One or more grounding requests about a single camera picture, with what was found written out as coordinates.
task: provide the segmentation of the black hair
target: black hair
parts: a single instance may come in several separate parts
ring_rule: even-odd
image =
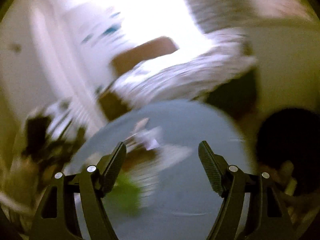
[[[298,182],[295,195],[311,193],[320,186],[320,117],[300,108],[274,113],[258,132],[256,154],[275,169],[290,160]]]

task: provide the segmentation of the blue tabletop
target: blue tabletop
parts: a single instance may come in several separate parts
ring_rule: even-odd
[[[120,240],[205,240],[222,199],[213,192],[199,160],[199,143],[206,140],[214,153],[222,155],[230,165],[237,165],[244,172],[254,173],[255,167],[231,118],[220,110],[197,102],[175,100],[131,111],[89,139],[74,156],[71,167],[78,171],[90,155],[110,153],[145,117],[150,118],[146,129],[160,126],[164,143],[190,147],[192,154],[159,174],[155,200],[141,210],[139,216],[130,217],[117,212],[106,198],[104,205],[110,222]],[[83,214],[79,212],[78,218],[84,239],[90,239]]]

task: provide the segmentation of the silver screw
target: silver screw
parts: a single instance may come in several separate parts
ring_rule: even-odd
[[[229,170],[232,171],[232,172],[237,172],[238,171],[238,167],[234,166],[234,165],[231,165],[231,166],[229,166]]]
[[[58,172],[54,175],[56,179],[60,179],[63,176],[62,172]]]
[[[89,166],[89,167],[87,168],[87,171],[88,171],[88,172],[94,172],[96,169],[97,169],[96,166],[91,165],[91,166]]]
[[[264,177],[265,179],[269,179],[269,178],[270,178],[270,175],[269,175],[269,173],[267,173],[267,172],[263,172],[263,173],[262,173],[262,177]]]

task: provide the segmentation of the white blanket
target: white blanket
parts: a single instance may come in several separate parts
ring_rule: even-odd
[[[205,38],[194,48],[143,62],[118,78],[111,90],[131,108],[161,100],[192,100],[256,64],[256,58],[245,53],[248,40],[241,28],[215,31]]]

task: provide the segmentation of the bright green blurred object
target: bright green blurred object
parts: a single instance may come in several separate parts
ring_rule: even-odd
[[[115,186],[108,194],[108,200],[116,204],[122,212],[129,215],[137,215],[140,207],[141,189],[130,181],[130,177],[120,172]]]

